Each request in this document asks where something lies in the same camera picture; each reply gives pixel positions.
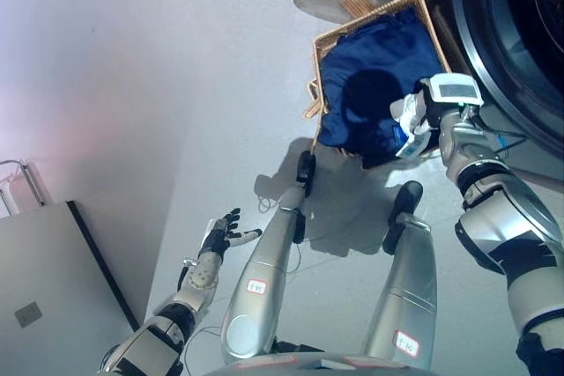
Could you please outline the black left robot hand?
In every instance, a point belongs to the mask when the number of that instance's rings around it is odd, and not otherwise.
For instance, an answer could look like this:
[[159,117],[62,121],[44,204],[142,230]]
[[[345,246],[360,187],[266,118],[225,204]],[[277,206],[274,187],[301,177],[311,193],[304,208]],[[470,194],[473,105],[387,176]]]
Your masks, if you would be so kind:
[[212,219],[206,228],[198,257],[203,254],[214,253],[223,260],[228,248],[247,244],[263,235],[261,229],[237,232],[240,218],[241,209],[235,208],[221,218]]

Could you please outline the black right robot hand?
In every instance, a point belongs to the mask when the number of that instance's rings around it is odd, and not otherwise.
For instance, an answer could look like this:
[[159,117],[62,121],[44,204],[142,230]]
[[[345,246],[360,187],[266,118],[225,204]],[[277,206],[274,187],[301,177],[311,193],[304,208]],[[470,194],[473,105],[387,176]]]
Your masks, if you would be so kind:
[[442,117],[448,113],[479,109],[484,104],[477,82],[462,73],[439,73],[422,78],[417,88],[416,135],[440,128]]

